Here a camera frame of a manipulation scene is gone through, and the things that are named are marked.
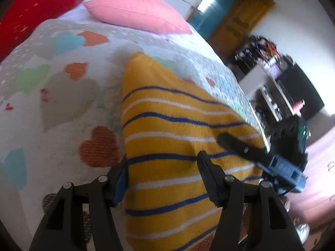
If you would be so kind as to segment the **yellow striped knit sweater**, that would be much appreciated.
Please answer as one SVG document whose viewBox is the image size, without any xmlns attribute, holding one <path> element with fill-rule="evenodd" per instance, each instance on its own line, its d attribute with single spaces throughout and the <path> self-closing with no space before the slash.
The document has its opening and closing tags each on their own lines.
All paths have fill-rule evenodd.
<svg viewBox="0 0 335 251">
<path fill-rule="evenodd" d="M 127 242 L 134 250 L 208 247 L 222 211 L 208 197 L 197 155 L 206 151 L 224 171 L 255 184 L 261 170 L 216 139 L 226 132 L 264 149 L 262 135 L 233 109 L 142 53 L 126 65 L 122 97 Z"/>
</svg>

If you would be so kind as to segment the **white shelf desk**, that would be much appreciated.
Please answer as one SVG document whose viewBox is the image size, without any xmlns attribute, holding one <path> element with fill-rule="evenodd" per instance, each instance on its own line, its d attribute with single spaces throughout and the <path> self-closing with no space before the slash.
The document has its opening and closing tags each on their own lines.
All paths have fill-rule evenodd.
<svg viewBox="0 0 335 251">
<path fill-rule="evenodd" d="M 285 88 L 261 64 L 256 64 L 238 83 L 254 110 L 263 115 L 263 123 L 272 125 L 294 115 L 301 116 L 299 110 L 294 110 Z"/>
</svg>

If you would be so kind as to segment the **black television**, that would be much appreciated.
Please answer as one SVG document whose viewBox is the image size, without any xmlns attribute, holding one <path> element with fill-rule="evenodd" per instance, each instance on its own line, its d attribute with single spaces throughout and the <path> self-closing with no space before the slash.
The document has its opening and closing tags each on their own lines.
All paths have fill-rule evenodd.
<svg viewBox="0 0 335 251">
<path fill-rule="evenodd" d="M 304 102 L 300 113 L 305 120 L 313 118 L 324 107 L 324 102 L 314 85 L 298 64 L 284 71 L 276 81 L 292 105 Z"/>
</svg>

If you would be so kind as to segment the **heart patterned quilted bedspread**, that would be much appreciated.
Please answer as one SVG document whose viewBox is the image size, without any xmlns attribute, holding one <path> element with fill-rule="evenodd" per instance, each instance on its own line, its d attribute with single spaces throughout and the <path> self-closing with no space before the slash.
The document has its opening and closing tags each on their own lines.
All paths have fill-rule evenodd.
<svg viewBox="0 0 335 251">
<path fill-rule="evenodd" d="M 1 63 L 1 221 L 23 250 L 63 183 L 90 183 L 126 156 L 123 75 L 136 53 L 194 83 L 262 135 L 226 65 L 138 30 L 45 21 Z M 134 250 L 124 200 L 113 214 L 124 247 Z"/>
</svg>

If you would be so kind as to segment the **cluttered black shoe rack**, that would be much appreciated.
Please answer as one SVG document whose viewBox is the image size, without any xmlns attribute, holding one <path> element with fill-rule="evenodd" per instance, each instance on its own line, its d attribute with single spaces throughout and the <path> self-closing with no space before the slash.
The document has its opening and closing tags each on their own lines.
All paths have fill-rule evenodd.
<svg viewBox="0 0 335 251">
<path fill-rule="evenodd" d="M 263 36 L 251 35 L 227 58 L 227 67 L 241 79 L 260 64 L 271 67 L 282 58 L 277 45 Z"/>
</svg>

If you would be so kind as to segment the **brown wooden door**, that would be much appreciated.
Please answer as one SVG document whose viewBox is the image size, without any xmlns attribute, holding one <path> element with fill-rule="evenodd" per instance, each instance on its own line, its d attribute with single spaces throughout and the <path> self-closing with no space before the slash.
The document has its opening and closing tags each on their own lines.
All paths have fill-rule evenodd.
<svg viewBox="0 0 335 251">
<path fill-rule="evenodd" d="M 272 0 L 237 0 L 210 34 L 208 43 L 222 60 L 227 59 L 274 5 Z"/>
</svg>

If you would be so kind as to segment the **teal door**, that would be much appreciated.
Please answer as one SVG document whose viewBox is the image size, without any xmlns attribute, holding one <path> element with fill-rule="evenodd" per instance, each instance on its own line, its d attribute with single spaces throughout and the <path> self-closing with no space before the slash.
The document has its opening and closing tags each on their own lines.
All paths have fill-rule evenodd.
<svg viewBox="0 0 335 251">
<path fill-rule="evenodd" d="M 237 0 L 202 0 L 188 21 L 202 36 L 208 39 Z"/>
</svg>

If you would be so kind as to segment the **pink pillow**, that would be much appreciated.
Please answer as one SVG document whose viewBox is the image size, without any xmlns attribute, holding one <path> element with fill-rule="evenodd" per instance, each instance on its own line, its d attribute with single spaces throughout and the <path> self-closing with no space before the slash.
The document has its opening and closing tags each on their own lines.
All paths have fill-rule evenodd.
<svg viewBox="0 0 335 251">
<path fill-rule="evenodd" d="M 163 0 L 89 0 L 87 11 L 99 21 L 156 34 L 191 34 L 183 16 Z"/>
</svg>

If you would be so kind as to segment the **red floral quilt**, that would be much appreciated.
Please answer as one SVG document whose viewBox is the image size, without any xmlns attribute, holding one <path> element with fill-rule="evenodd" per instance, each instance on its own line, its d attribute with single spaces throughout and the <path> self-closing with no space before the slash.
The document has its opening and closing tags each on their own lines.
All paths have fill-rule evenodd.
<svg viewBox="0 0 335 251">
<path fill-rule="evenodd" d="M 1 19 L 1 60 L 48 19 L 56 19 L 83 0 L 14 0 Z"/>
</svg>

